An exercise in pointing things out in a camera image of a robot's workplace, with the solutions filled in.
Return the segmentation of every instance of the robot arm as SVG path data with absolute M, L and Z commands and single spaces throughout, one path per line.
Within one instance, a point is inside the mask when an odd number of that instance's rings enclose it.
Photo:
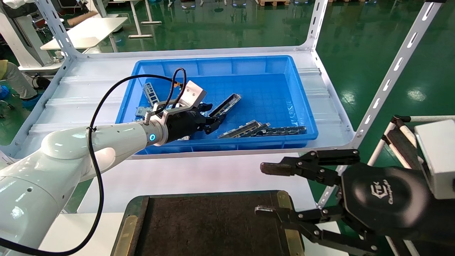
M 155 116 L 147 113 L 139 122 L 97 126 L 92 145 L 100 172 L 149 145 L 161 146 L 197 131 L 216 130 L 224 116 L 206 118 L 201 114 L 211 108 L 211 104 L 200 103 L 205 95 L 189 81 L 178 108 Z M 0 169 L 0 237 L 38 248 L 77 184 L 95 176 L 86 127 L 50 133 L 39 150 Z M 0 255 L 16 252 L 0 247 Z

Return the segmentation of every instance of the white table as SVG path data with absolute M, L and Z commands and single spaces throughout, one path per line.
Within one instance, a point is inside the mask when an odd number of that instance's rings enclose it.
M 96 214 L 60 214 L 47 232 L 40 249 L 66 251 L 82 242 Z M 73 256 L 109 256 L 117 237 L 123 213 L 104 213 L 92 239 Z M 339 233 L 336 222 L 318 224 L 320 229 Z M 314 244 L 303 238 L 306 256 L 348 256 L 347 253 Z
M 119 28 L 127 18 L 89 18 L 72 29 L 68 30 L 68 36 L 76 49 L 95 47 L 109 36 L 114 52 L 118 52 L 112 32 Z M 60 45 L 54 38 L 41 46 L 42 50 L 58 50 Z
M 292 154 L 257 154 L 217 157 L 126 160 L 103 173 L 103 212 L 124 212 L 140 195 L 175 195 L 259 190 L 285 190 L 298 210 L 315 209 L 308 181 L 292 176 L 261 173 L 262 162 L 277 163 Z M 95 213 L 98 186 L 94 179 L 77 210 Z
M 136 15 L 136 9 L 134 8 L 134 3 L 133 1 L 138 1 L 138 0 L 114 0 L 114 2 L 126 2 L 129 1 L 131 5 L 131 11 L 133 12 L 133 19 L 134 23 L 136 24 L 136 29 L 137 29 L 137 35 L 129 35 L 129 38 L 144 38 L 144 37 L 153 37 L 153 35 L 143 35 L 141 32 L 141 27 L 139 26 L 139 21 L 137 20 L 137 15 Z M 142 21 L 141 24 L 161 24 L 161 21 L 153 21 L 152 20 L 152 15 L 150 13 L 150 6 L 148 3 L 148 0 L 145 0 L 145 7 L 147 10 L 147 16 L 148 16 L 148 21 Z

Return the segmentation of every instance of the person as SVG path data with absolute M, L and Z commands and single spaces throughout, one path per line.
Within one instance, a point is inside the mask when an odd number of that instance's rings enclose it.
M 22 75 L 19 68 L 7 60 L 0 60 L 0 80 L 6 80 L 18 94 L 23 103 L 36 103 L 40 94 Z

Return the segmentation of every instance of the blue object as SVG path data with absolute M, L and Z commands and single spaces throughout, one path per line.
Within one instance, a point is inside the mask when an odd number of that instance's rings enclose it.
M 10 94 L 8 87 L 2 85 L 0 90 L 0 100 L 6 98 Z
M 22 107 L 23 108 L 30 108 L 30 107 L 34 107 L 38 101 L 40 100 L 41 98 L 41 94 L 38 94 L 38 97 L 32 99 L 32 100 L 29 100 L 29 101 L 22 101 Z
M 302 148 L 318 136 L 318 130 L 307 96 L 290 56 L 253 56 L 201 59 L 138 61 L 132 75 L 154 74 L 172 77 L 183 67 L 188 80 L 207 91 L 203 102 L 216 108 L 232 93 L 242 99 L 227 114 L 215 132 L 196 132 L 189 140 L 178 140 L 161 147 L 149 146 L 137 154 L 167 154 L 181 152 Z M 179 72 L 177 80 L 183 82 Z M 164 101 L 171 84 L 158 78 L 137 78 L 129 81 L 116 123 L 128 123 L 136 118 L 137 107 L 150 107 L 142 85 L 150 82 L 158 98 Z M 179 90 L 174 90 L 176 98 Z M 306 126 L 301 135 L 224 138 L 220 134 L 256 120 L 270 127 Z

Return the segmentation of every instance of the green epoxy floor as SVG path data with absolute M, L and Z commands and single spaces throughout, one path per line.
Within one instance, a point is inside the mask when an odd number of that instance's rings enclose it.
M 260 7 L 253 0 L 247 0 L 245 8 L 236 8 L 231 5 L 232 0 L 227 1 L 227 6 L 223 2 L 218 5 L 206 1 L 200 7 L 197 0 L 192 10 L 183 10 L 179 1 L 171 8 L 167 2 L 151 3 L 153 19 L 163 22 L 162 25 L 141 25 L 143 34 L 155 35 L 151 39 L 128 39 L 128 35 L 136 34 L 129 5 L 108 7 L 107 11 L 129 18 L 124 31 L 115 35 L 122 52 L 292 46 L 306 39 L 313 1 L 310 4 L 292 2 L 275 9 Z M 317 52 L 355 128 L 423 2 L 378 0 L 368 4 L 335 2 L 328 5 Z M 392 115 L 454 114 L 454 7 L 455 3 L 448 1 L 430 25 L 360 146 L 363 161 L 368 160 Z M 136 5 L 136 11 L 139 21 L 147 20 L 143 2 Z M 112 51 L 108 39 L 101 44 L 101 49 Z M 9 143 L 22 121 L 22 117 L 0 121 L 0 143 Z M 376 165 L 399 163 L 391 152 L 384 150 Z M 87 187 L 87 182 L 78 186 L 69 203 L 70 210 L 77 209 Z M 324 187 L 314 183 L 311 187 L 318 200 Z

